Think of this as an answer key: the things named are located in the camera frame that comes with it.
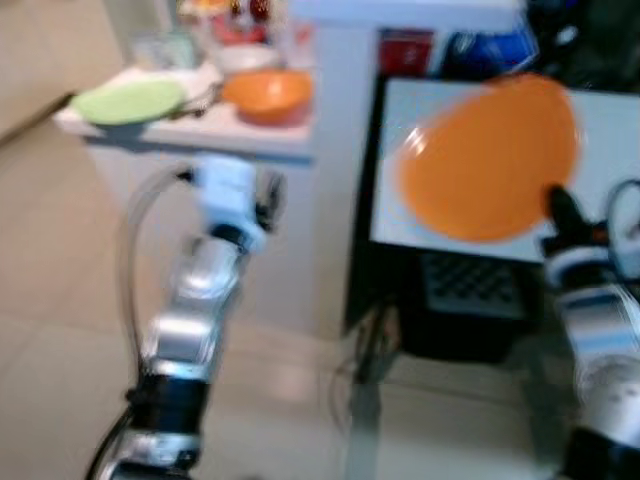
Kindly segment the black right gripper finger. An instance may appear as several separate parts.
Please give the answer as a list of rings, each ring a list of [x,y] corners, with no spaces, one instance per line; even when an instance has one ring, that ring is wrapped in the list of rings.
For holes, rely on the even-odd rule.
[[[579,205],[563,186],[547,188],[547,216],[557,233],[570,233],[582,229]]]

